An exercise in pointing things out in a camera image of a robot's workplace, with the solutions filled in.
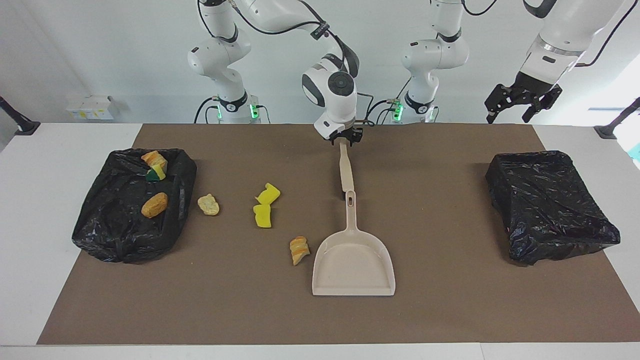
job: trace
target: black garbage bag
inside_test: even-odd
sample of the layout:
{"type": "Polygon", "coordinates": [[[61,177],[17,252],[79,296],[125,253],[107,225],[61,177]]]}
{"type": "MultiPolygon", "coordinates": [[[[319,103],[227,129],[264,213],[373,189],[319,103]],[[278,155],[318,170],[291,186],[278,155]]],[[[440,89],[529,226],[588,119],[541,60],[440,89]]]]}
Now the black garbage bag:
{"type": "Polygon", "coordinates": [[[486,173],[493,207],[509,234],[511,259],[533,265],[598,252],[620,243],[569,155],[499,154],[486,173]]]}
{"type": "Polygon", "coordinates": [[[145,149],[114,151],[87,194],[72,239],[80,249],[108,262],[158,258],[175,244],[187,220],[197,166],[184,150],[158,150],[168,161],[166,179],[150,183],[140,158],[145,149]],[[148,219],[142,205],[157,193],[168,207],[148,219]]]}

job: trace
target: beige dustpan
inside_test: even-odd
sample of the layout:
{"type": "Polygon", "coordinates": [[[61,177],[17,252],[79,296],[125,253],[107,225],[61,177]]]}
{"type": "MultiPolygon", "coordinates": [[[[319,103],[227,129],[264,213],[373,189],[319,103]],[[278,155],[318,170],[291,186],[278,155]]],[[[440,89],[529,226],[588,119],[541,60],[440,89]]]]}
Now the beige dustpan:
{"type": "Polygon", "coordinates": [[[347,228],[325,239],[316,251],[314,295],[392,296],[396,278],[385,244],[356,224],[356,193],[347,141],[340,143],[340,178],[345,192],[347,228]]]}

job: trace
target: brown mat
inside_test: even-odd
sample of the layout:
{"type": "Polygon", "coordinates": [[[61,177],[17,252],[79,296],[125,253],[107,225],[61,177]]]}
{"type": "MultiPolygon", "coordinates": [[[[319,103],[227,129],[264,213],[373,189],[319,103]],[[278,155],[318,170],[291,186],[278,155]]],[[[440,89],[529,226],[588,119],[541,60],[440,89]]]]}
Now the brown mat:
{"type": "Polygon", "coordinates": [[[175,248],[144,265],[82,253],[39,344],[324,344],[640,341],[640,315],[603,252],[522,267],[491,207],[484,173],[500,152],[542,151],[529,126],[367,128],[349,156],[358,225],[396,270],[390,298],[311,295],[314,254],[344,228],[339,150],[311,126],[144,125],[135,147],[180,147],[198,163],[175,248]],[[252,206],[283,195],[273,229],[252,206]],[[205,217],[195,199],[222,206],[205,217]]]}

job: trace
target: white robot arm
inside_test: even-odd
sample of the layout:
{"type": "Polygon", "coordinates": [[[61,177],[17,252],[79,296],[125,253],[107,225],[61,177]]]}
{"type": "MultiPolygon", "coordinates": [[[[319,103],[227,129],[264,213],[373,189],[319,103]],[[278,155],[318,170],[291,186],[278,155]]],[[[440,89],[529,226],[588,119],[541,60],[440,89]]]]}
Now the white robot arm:
{"type": "Polygon", "coordinates": [[[463,11],[460,0],[433,0],[429,13],[437,37],[412,42],[405,49],[402,63],[412,80],[403,100],[413,110],[404,113],[405,123],[424,122],[440,84],[434,70],[453,69],[467,62],[469,46],[461,37],[463,11]]]}
{"type": "Polygon", "coordinates": [[[513,85],[498,84],[484,102],[489,123],[502,110],[518,104],[531,105],[522,116],[524,122],[550,109],[562,92],[557,82],[576,66],[624,0],[543,0],[537,8],[523,2],[527,11],[545,19],[545,25],[513,85]]]}
{"type": "MultiPolygon", "coordinates": [[[[353,78],[358,75],[360,62],[353,50],[336,37],[329,30],[329,25],[304,1],[241,1],[249,10],[246,17],[250,21],[246,17],[245,20],[257,31],[277,35],[302,29],[324,43],[327,54],[302,75],[305,95],[314,104],[325,108],[314,126],[326,140],[344,137],[351,143],[359,142],[362,131],[353,127],[357,101],[353,78]]],[[[231,4],[244,17],[234,1],[231,4]]]]}
{"type": "Polygon", "coordinates": [[[212,37],[189,52],[189,65],[216,83],[223,119],[247,123],[255,117],[251,95],[244,89],[240,73],[228,66],[244,58],[251,51],[251,43],[234,23],[234,12],[227,0],[200,0],[198,6],[204,27],[212,37]]]}

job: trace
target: cable connector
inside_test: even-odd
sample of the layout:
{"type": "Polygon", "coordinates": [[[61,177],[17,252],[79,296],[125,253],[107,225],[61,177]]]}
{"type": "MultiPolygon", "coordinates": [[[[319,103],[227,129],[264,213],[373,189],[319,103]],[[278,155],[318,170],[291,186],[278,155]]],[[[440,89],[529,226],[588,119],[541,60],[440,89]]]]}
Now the cable connector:
{"type": "Polygon", "coordinates": [[[311,37],[315,40],[319,40],[327,31],[329,31],[330,27],[331,26],[327,24],[326,21],[322,21],[320,23],[320,26],[317,29],[313,30],[313,32],[311,32],[311,37]]]}
{"type": "Polygon", "coordinates": [[[256,106],[255,106],[255,109],[256,109],[256,110],[257,110],[257,109],[264,109],[264,111],[266,111],[266,112],[267,112],[267,121],[269,122],[269,124],[271,123],[271,117],[269,116],[269,109],[267,109],[267,107],[266,107],[266,106],[264,106],[264,105],[256,105],[256,106]]]}
{"type": "Polygon", "coordinates": [[[402,102],[400,101],[400,99],[393,100],[393,105],[391,106],[391,110],[393,111],[393,120],[395,122],[402,121],[402,113],[404,111],[404,105],[402,105],[402,102]]]}

